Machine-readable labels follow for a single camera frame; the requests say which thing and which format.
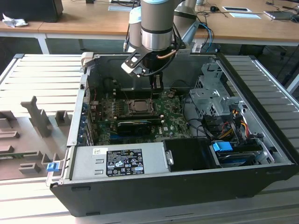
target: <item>blue latch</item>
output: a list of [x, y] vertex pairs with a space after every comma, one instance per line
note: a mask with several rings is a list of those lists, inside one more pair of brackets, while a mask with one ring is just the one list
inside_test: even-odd
[[59, 164], [60, 164], [60, 162], [50, 162], [47, 165], [47, 171], [48, 172], [58, 172], [59, 171]]
[[213, 144], [214, 151], [232, 151], [233, 148], [228, 141], [218, 141]]

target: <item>warning label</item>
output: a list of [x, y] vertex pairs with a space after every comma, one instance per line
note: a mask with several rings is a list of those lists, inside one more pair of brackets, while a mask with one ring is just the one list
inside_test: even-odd
[[141, 149], [107, 151], [107, 176], [144, 174]]

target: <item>floor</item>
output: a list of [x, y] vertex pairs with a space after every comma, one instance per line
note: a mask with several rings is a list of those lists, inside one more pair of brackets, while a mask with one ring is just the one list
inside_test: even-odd
[[[85, 50], [80, 50], [79, 42], [76, 39], [48, 39], [47, 44], [52, 54], [81, 54], [84, 51], [97, 53], [122, 53], [123, 41], [112, 40], [83, 40]], [[238, 55], [241, 45], [237, 44], [215, 44], [215, 48], [220, 48], [225, 55]], [[296, 47], [266, 46], [258, 60], [276, 76], [282, 66], [289, 59]], [[261, 46], [247, 46], [245, 54], [256, 55], [261, 50]], [[0, 73], [6, 68], [10, 60], [16, 53], [41, 54], [38, 41], [34, 38], [0, 37]], [[280, 72], [278, 80], [282, 82], [287, 72], [299, 60], [299, 50], [293, 55], [289, 63]], [[295, 91], [294, 96], [299, 96], [299, 91]]]

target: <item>copper pipe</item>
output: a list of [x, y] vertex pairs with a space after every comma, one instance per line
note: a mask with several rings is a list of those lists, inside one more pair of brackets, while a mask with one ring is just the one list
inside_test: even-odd
[[160, 59], [160, 60], [162, 60], [162, 59], [166, 59], [166, 58], [168, 58], [168, 57], [170, 57], [170, 56], [176, 54], [176, 52], [177, 52], [176, 50], [173, 50], [173, 51], [169, 52], [167, 55], [157, 56], [157, 58]]

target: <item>wooden desk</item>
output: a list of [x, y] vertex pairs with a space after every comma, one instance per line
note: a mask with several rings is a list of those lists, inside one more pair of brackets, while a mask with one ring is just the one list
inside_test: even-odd
[[39, 27], [43, 22], [30, 22], [24, 27], [9, 27], [5, 23], [0, 22], [0, 32], [18, 32], [18, 33], [38, 33]]
[[[292, 21], [271, 21], [271, 18], [266, 14], [260, 14], [263, 11], [276, 11], [275, 7], [265, 4], [266, 0], [210, 0], [209, 2], [216, 4], [222, 12], [227, 12], [222, 6], [246, 7], [261, 17], [261, 19], [234, 18], [225, 13], [228, 17], [226, 18], [222, 13], [209, 14], [207, 23], [209, 28], [214, 31], [216, 42], [231, 40], [232, 43], [234, 41], [235, 43], [242, 41], [281, 42], [284, 45], [291, 43], [298, 45], [299, 43], [299, 24]], [[287, 1], [277, 0], [274, 2], [282, 10], [285, 10], [282, 6], [294, 7], [298, 5]], [[210, 12], [210, 7], [211, 5], [197, 7], [197, 11]], [[200, 14], [199, 18], [202, 22], [205, 21], [204, 16]], [[200, 38], [202, 34], [207, 37], [206, 30], [198, 31], [195, 37]]]
[[129, 12], [108, 11], [109, 3], [63, 0], [64, 11], [57, 23], [43, 23], [40, 33], [126, 35]]
[[[128, 12], [108, 11], [109, 3], [95, 2], [85, 4], [85, 1], [62, 0], [64, 12], [57, 23], [29, 22], [23, 28], [8, 28], [0, 25], [1, 36], [18, 36], [37, 38], [44, 54], [48, 54], [47, 38], [68, 39], [109, 39], [124, 40], [128, 28]], [[209, 0], [222, 6], [247, 7], [252, 13], [275, 11], [273, 6], [266, 5], [266, 0]], [[282, 6], [293, 7], [295, 3], [275, 1]], [[198, 7], [200, 11], [208, 11], [211, 5]], [[226, 13], [209, 14], [207, 22], [214, 31], [214, 43], [285, 45], [297, 46], [299, 43], [299, 24], [291, 21], [271, 21], [265, 14], [259, 14], [261, 19], [233, 18]], [[199, 29], [195, 36], [197, 44], [207, 37], [205, 29]]]

